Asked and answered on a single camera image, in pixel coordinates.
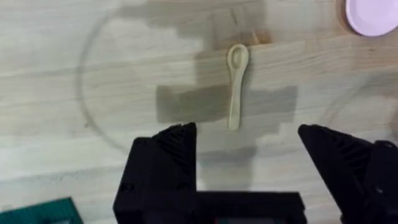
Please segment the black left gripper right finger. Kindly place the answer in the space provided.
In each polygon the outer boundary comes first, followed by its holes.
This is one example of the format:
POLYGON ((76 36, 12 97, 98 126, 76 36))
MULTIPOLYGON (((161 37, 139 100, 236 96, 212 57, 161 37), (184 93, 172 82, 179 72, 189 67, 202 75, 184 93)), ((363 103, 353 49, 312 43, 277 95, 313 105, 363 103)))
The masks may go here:
POLYGON ((340 209, 344 224, 397 224, 397 146, 316 124, 298 135, 340 209))

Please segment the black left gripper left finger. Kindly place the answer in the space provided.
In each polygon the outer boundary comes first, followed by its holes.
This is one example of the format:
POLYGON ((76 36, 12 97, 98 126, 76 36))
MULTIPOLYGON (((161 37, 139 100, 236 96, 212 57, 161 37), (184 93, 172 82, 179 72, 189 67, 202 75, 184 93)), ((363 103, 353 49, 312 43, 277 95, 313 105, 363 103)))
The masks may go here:
POLYGON ((132 143, 113 203, 118 223, 191 223, 197 126, 176 124, 132 143))

